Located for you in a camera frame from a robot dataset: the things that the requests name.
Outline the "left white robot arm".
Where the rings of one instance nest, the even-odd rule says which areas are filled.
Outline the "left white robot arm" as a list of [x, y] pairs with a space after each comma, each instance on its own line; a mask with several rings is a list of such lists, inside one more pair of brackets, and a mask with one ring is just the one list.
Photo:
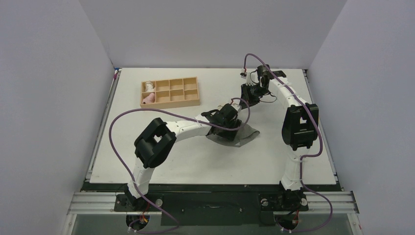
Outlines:
[[210, 135], [234, 140], [242, 125], [238, 119], [240, 111], [240, 105], [228, 103], [220, 109], [203, 112], [193, 120], [165, 122], [159, 117], [152, 120], [134, 142], [136, 162], [133, 178], [125, 190], [127, 205], [135, 211], [144, 208], [154, 169], [167, 159], [175, 143]]

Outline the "grey beige underwear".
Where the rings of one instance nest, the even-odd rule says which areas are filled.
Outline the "grey beige underwear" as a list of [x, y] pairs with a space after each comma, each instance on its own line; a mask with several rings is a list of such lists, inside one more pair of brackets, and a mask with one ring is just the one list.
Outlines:
[[253, 141], [259, 134], [259, 130], [251, 127], [249, 124], [246, 124], [236, 132], [234, 139], [231, 141], [219, 135], [208, 135], [206, 138], [223, 146], [242, 147], [243, 145]]

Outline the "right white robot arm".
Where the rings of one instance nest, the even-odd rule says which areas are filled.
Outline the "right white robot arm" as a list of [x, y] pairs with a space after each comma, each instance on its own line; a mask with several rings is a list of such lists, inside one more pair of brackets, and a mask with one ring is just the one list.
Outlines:
[[280, 185], [284, 191], [276, 195], [277, 205], [282, 209], [306, 206], [303, 196], [302, 172], [304, 162], [310, 157], [309, 150], [315, 140], [322, 143], [318, 128], [319, 108], [301, 98], [281, 71], [271, 71], [268, 65], [258, 66], [255, 70], [257, 80], [246, 69], [241, 77], [246, 80], [241, 85], [241, 98], [247, 102], [242, 108], [252, 107], [265, 95], [271, 95], [280, 102], [286, 111], [281, 135], [287, 145], [287, 160]]

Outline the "wooden compartment tray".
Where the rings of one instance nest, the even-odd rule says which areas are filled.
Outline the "wooden compartment tray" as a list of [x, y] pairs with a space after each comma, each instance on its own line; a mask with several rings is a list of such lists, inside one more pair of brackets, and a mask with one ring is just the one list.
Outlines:
[[200, 95], [197, 77], [174, 78], [167, 80], [151, 81], [155, 86], [155, 102], [142, 104], [143, 98], [152, 92], [144, 91], [144, 84], [141, 83], [140, 107], [154, 109], [170, 109], [191, 107], [200, 105]]

